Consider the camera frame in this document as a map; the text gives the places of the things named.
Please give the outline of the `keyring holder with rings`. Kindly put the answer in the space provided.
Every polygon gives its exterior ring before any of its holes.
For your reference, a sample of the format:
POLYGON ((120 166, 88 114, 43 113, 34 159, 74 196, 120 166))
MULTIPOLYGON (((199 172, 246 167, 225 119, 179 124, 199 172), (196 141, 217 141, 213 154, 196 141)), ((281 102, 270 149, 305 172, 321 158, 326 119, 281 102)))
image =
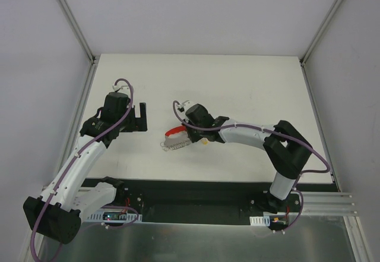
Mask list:
POLYGON ((161 147, 164 151, 172 151, 181 149, 190 144, 191 140, 188 137, 186 127, 181 125, 165 132, 161 147))

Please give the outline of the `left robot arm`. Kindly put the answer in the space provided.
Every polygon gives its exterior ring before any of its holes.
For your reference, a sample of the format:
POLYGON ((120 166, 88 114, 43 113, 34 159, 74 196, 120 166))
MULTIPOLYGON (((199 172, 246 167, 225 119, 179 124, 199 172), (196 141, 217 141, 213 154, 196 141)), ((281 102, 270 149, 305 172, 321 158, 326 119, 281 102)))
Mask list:
POLYGON ((109 176, 82 198, 78 191, 89 171, 122 132, 146 132, 146 104, 140 103, 140 116, 127 94, 110 92, 95 116, 83 123, 80 136, 69 158, 48 187, 37 197, 28 197, 23 210, 31 229, 69 244, 81 223, 105 205, 126 207, 124 183, 109 176))

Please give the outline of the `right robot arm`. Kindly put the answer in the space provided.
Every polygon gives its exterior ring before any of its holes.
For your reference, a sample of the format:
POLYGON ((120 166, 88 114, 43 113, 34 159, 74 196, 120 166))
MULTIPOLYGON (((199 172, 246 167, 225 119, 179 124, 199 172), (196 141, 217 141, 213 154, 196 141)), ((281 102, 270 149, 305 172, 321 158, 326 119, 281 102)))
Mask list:
POLYGON ((295 186, 302 169, 311 156, 307 149, 309 142, 287 121, 279 121, 273 126, 249 128, 248 124, 235 122, 226 116, 213 116, 200 104, 186 101, 179 112, 185 114, 186 128, 191 142, 207 139, 218 143, 236 143, 255 147, 266 152, 276 171, 267 193, 254 199, 256 206, 276 214, 285 208, 288 196, 295 186))

